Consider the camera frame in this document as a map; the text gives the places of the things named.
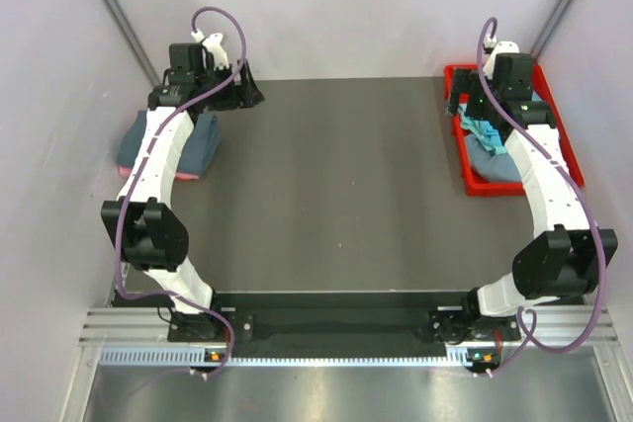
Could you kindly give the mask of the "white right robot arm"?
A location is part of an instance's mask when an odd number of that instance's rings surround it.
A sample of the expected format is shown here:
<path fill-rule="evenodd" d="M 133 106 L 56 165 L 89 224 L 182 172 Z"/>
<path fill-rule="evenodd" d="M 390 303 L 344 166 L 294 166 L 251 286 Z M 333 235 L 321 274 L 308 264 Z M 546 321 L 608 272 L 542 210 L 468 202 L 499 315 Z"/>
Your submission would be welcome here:
<path fill-rule="evenodd" d="M 531 241 L 515 255 L 510 271 L 467 294 L 459 319 L 464 331 L 482 339 L 510 320 L 524 341 L 539 348 L 563 353 L 580 347 L 598 323 L 606 270 L 618 240 L 588 213 L 584 179 L 542 67 L 515 44 L 502 42 L 486 60 L 447 65 L 444 95 L 467 193 L 524 195 L 533 226 Z M 475 135 L 466 129 L 467 117 L 497 130 L 518 182 L 487 179 L 475 171 L 466 151 Z M 596 302 L 578 337 L 561 346 L 538 338 L 541 306 L 587 294 L 595 294 Z"/>

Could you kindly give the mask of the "bright blue t shirt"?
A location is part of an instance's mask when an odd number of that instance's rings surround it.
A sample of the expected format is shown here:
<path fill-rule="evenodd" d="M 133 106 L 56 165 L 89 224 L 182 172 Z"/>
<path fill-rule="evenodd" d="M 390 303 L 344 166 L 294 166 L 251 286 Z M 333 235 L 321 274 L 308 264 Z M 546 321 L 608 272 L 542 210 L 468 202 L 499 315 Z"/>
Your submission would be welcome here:
<path fill-rule="evenodd" d="M 468 131 L 479 142 L 479 144 L 490 154 L 505 154 L 506 149 L 501 141 L 498 131 L 490 122 L 476 120 L 466 115 L 467 106 L 461 103 L 458 106 L 461 129 Z"/>

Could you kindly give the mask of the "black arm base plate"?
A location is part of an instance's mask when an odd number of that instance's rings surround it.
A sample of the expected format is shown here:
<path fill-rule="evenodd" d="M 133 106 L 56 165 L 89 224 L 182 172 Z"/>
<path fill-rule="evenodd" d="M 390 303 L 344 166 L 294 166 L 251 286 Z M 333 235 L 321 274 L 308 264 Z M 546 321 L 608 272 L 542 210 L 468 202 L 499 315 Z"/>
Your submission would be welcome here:
<path fill-rule="evenodd" d="M 187 330 L 201 329 L 207 337 L 225 334 L 227 342 L 233 344 L 232 355 L 239 357 L 425 357 L 439 356 L 441 348 L 447 347 L 397 340 L 394 336 L 369 343 L 356 335 L 332 337 L 334 330 L 347 326 L 368 329 L 387 322 L 422 326 L 442 321 L 439 310 L 425 307 L 237 308 L 223 311 L 221 316 L 230 323 L 232 331 L 207 314 L 173 314 L 172 323 Z M 448 321 L 448 328 L 490 329 L 494 323 L 509 319 L 467 323 L 457 310 Z"/>

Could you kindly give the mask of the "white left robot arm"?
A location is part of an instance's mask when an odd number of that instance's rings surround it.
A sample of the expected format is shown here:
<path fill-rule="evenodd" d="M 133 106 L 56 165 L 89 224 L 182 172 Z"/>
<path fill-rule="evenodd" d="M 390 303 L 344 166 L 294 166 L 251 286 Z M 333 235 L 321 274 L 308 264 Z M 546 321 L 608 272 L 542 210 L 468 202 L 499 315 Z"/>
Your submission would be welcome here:
<path fill-rule="evenodd" d="M 147 98 L 121 144 L 119 164 L 128 178 L 101 207 L 118 268 L 152 278 L 156 295 L 171 305 L 177 339 L 202 341 L 230 334 L 213 287 L 189 258 L 189 232 L 171 206 L 173 184 L 197 179 L 211 165 L 222 139 L 216 114 L 261 104 L 246 57 L 230 63 L 220 33 L 199 31 L 169 48 L 162 82 Z"/>

